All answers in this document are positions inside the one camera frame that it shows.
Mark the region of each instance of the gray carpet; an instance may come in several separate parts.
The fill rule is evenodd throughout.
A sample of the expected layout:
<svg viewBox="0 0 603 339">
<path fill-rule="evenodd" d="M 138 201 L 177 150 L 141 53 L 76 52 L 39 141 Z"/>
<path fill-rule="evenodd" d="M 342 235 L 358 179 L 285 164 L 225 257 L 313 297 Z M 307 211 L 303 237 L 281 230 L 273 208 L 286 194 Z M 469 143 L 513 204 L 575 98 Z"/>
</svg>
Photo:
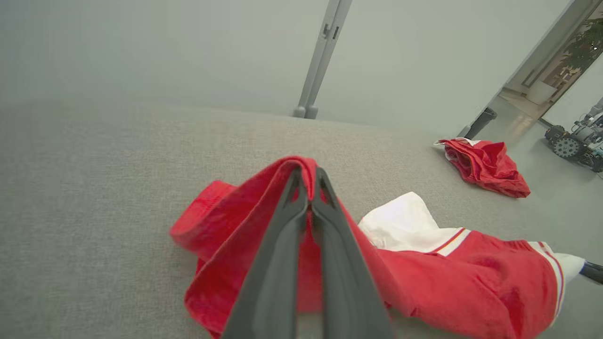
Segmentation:
<svg viewBox="0 0 603 339">
<path fill-rule="evenodd" d="M 168 230 L 211 181 L 240 184 L 289 154 L 316 159 L 356 221 L 414 191 L 440 227 L 544 240 L 571 252 L 563 245 L 571 232 L 543 227 L 553 223 L 545 210 L 464 183 L 431 145 L 436 139 L 150 104 L 4 108 L 0 337 L 209 338 L 182 302 L 195 258 Z M 593 312 L 603 290 L 572 284 L 543 337 L 594 338 L 601 329 Z M 318 337 L 317 324 L 302 317 L 300 337 Z M 401 338 L 451 337 L 416 320 L 396 325 Z"/>
</svg>

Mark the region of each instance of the white cloth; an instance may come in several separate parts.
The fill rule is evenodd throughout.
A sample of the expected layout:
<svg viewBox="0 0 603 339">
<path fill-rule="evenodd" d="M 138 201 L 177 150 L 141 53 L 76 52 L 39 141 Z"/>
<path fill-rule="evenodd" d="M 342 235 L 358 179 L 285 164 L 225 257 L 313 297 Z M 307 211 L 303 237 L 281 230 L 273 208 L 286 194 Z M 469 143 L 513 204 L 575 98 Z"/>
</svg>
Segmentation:
<svg viewBox="0 0 603 339">
<path fill-rule="evenodd" d="M 439 228 L 423 199 L 414 192 L 406 193 L 373 209 L 362 218 L 358 227 L 379 249 L 423 253 L 435 250 L 444 256 L 452 253 L 470 232 L 463 228 Z M 540 242 L 529 242 L 529 244 L 551 262 L 560 280 L 560 288 L 564 285 L 561 281 L 568 283 L 584 266 L 583 258 L 554 253 L 544 242 L 542 245 Z M 561 272 L 558 271 L 554 261 L 561 266 Z"/>
</svg>

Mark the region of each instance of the black trash can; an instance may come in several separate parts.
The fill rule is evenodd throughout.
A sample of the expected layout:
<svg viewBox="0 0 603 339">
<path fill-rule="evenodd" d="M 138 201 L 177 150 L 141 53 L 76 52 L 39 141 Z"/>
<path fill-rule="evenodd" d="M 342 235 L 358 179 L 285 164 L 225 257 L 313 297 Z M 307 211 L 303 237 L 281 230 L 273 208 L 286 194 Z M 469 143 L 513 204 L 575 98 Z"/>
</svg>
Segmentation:
<svg viewBox="0 0 603 339">
<path fill-rule="evenodd" d="M 473 139 L 479 131 L 484 128 L 490 120 L 496 119 L 496 112 L 486 107 L 486 109 L 479 115 L 477 120 L 471 125 L 471 129 L 465 135 L 467 139 Z"/>
</svg>

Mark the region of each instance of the white wall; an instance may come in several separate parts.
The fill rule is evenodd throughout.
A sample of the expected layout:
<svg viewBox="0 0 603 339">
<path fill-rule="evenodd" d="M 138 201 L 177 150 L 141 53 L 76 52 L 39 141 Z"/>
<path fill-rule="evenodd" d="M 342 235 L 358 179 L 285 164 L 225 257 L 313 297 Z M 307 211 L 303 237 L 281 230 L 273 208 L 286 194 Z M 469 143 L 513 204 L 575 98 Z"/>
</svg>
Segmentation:
<svg viewBox="0 0 603 339">
<path fill-rule="evenodd" d="M 570 0 L 354 0 L 318 119 L 456 136 Z"/>
<path fill-rule="evenodd" d="M 327 0 L 1 0 L 0 103 L 133 97 L 290 114 Z"/>
<path fill-rule="evenodd" d="M 570 89 L 542 117 L 553 125 L 566 129 L 590 111 L 603 97 L 603 58 L 590 65 Z"/>
</svg>

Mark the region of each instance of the red towel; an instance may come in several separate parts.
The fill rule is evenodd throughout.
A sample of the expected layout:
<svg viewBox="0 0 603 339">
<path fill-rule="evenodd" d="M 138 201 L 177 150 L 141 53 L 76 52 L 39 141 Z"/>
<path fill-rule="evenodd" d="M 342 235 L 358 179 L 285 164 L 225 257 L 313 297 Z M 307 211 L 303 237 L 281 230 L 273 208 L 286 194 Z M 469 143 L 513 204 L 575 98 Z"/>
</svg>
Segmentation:
<svg viewBox="0 0 603 339">
<path fill-rule="evenodd" d="M 301 166 L 309 199 L 316 163 L 278 160 L 239 187 L 213 182 L 171 229 L 198 256 L 185 305 L 214 338 L 224 329 L 291 171 Z M 533 338 L 560 305 L 556 271 L 526 241 L 461 231 L 430 252 L 375 248 L 344 208 L 381 298 L 407 317 L 476 338 Z M 300 248 L 300 312 L 321 309 L 320 248 L 306 232 Z"/>
<path fill-rule="evenodd" d="M 517 165 L 507 155 L 504 142 L 494 144 L 456 138 L 440 140 L 437 144 L 445 145 L 446 158 L 458 168 L 466 182 L 514 198 L 530 194 Z"/>
</svg>

